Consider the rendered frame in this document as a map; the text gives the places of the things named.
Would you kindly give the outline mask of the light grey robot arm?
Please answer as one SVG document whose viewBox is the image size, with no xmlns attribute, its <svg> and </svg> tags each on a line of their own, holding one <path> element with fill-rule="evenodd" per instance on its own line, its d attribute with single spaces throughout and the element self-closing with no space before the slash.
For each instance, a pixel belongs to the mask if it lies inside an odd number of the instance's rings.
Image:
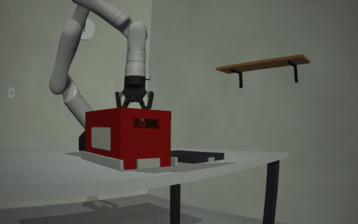
<svg viewBox="0 0 358 224">
<path fill-rule="evenodd" d="M 141 22 L 133 22 L 119 8 L 103 0 L 72 0 L 76 10 L 61 33 L 55 66 L 49 81 L 53 94 L 62 94 L 66 107 L 86 129 L 86 112 L 93 111 L 78 87 L 68 74 L 69 67 L 80 43 L 82 31 L 90 11 L 118 29 L 127 38 L 126 76 L 144 76 L 146 74 L 146 38 L 147 28 Z"/>
</svg>

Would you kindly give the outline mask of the red crate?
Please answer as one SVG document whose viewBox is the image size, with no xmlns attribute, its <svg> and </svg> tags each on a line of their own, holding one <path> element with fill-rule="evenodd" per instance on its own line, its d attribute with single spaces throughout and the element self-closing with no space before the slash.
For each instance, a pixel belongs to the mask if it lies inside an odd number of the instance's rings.
<svg viewBox="0 0 358 224">
<path fill-rule="evenodd" d="M 133 128 L 134 118 L 139 127 Z M 156 119 L 158 129 L 144 128 Z M 123 168 L 137 169 L 137 159 L 160 158 L 171 166 L 171 111 L 114 108 L 86 112 L 86 152 L 123 160 Z"/>
</svg>

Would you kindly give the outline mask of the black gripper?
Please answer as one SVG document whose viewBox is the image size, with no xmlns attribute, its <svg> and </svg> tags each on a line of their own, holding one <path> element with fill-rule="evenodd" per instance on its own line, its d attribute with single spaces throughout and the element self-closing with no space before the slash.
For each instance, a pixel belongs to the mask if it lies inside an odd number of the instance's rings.
<svg viewBox="0 0 358 224">
<path fill-rule="evenodd" d="M 116 92 L 116 104 L 118 107 L 127 108 L 129 103 L 137 102 L 142 109 L 151 109 L 154 93 L 145 89 L 146 77 L 144 76 L 126 76 L 124 81 L 124 89 L 122 92 Z M 148 104 L 144 106 L 143 98 L 147 94 Z M 125 96 L 123 106 L 121 106 L 121 97 Z"/>
</svg>

